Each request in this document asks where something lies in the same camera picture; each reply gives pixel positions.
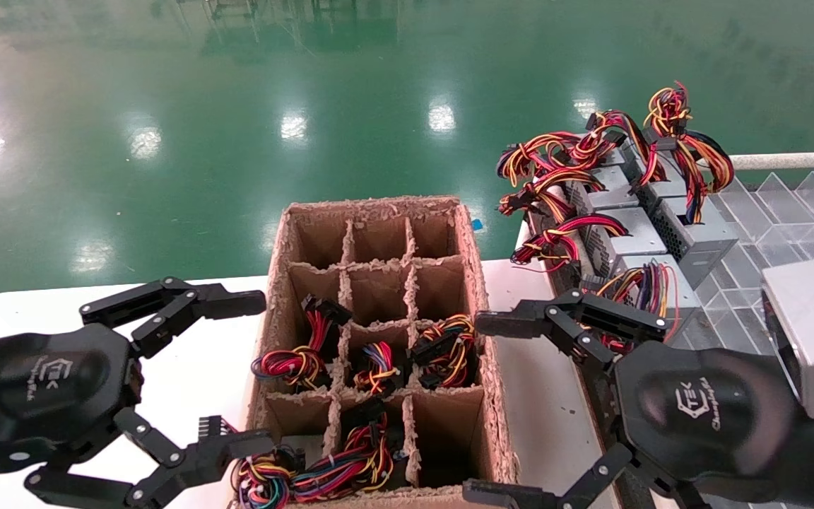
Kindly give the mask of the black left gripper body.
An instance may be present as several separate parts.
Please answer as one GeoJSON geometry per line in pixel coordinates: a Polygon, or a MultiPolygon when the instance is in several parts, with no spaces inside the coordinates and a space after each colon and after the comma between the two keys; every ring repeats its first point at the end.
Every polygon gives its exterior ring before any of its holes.
{"type": "Polygon", "coordinates": [[[101,324],[0,338],[0,474],[91,460],[119,437],[144,377],[129,341],[101,324]]]}

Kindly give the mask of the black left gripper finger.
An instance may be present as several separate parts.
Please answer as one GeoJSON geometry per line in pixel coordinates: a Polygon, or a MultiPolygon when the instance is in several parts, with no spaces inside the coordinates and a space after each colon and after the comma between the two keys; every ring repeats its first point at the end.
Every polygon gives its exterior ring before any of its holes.
{"type": "Polygon", "coordinates": [[[267,298],[259,290],[229,292],[220,283],[193,284],[175,277],[151,281],[81,306],[84,324],[110,329],[145,319],[131,333],[135,358],[152,358],[200,319],[261,315],[267,298]]]}
{"type": "Polygon", "coordinates": [[[184,490],[220,482],[230,464],[274,446],[266,429],[236,431],[222,416],[199,420],[196,442],[181,449],[132,409],[114,423],[158,466],[136,484],[70,473],[75,460],[49,462],[25,478],[25,488],[42,502],[72,508],[165,508],[184,490]]]}

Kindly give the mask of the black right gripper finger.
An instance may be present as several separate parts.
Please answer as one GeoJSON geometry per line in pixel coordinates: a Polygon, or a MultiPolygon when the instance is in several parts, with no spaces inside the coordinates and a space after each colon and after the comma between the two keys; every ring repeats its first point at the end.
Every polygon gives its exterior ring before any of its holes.
{"type": "Polygon", "coordinates": [[[692,480],[707,472],[698,467],[694,474],[673,473],[669,461],[650,464],[647,455],[636,447],[616,443],[585,471],[563,494],[547,492],[532,486],[500,484],[469,479],[463,484],[463,499],[477,505],[503,508],[589,508],[592,503],[611,487],[624,472],[630,471],[644,484],[649,484],[659,495],[678,504],[680,508],[709,508],[695,490],[692,480]]]}
{"type": "Polygon", "coordinates": [[[638,345],[663,341],[668,321],[646,310],[574,289],[552,300],[523,299],[511,310],[481,310],[475,315],[478,333],[491,337],[545,337],[584,368],[609,368],[615,354],[601,335],[638,345]]]}

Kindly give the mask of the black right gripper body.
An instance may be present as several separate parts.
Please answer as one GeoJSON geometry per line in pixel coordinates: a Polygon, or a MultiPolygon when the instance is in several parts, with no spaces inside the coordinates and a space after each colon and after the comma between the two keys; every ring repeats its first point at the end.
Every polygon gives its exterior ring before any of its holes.
{"type": "Polygon", "coordinates": [[[669,476],[763,476],[801,413],[772,356],[640,346],[616,364],[625,438],[669,476]]]}

